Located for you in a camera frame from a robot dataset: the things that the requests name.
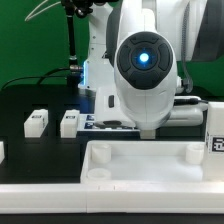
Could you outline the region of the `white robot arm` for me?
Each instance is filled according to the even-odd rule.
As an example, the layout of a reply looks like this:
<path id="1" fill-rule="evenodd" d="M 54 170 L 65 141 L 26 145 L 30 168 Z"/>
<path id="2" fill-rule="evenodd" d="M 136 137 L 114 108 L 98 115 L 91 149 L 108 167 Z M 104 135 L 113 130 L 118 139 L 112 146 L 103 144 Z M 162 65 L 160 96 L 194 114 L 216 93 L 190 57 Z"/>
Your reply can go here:
<path id="1" fill-rule="evenodd" d="M 98 127 L 196 126 L 207 109 L 177 63 L 224 55 L 224 0 L 109 0 L 89 16 L 84 89 L 96 93 Z"/>

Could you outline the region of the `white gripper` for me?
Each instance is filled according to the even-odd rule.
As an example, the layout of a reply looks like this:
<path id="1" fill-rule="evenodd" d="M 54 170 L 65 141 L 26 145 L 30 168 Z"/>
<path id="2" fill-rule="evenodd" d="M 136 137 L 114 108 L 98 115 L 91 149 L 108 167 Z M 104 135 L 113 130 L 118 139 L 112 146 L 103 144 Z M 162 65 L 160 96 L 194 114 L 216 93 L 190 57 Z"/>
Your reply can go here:
<path id="1" fill-rule="evenodd" d="M 163 115 L 163 103 L 153 101 L 152 110 L 143 114 L 124 112 L 114 85 L 100 87 L 95 100 L 95 125 L 130 127 L 140 131 L 168 126 L 198 126 L 203 122 L 204 102 L 197 96 L 175 96 L 172 109 Z"/>

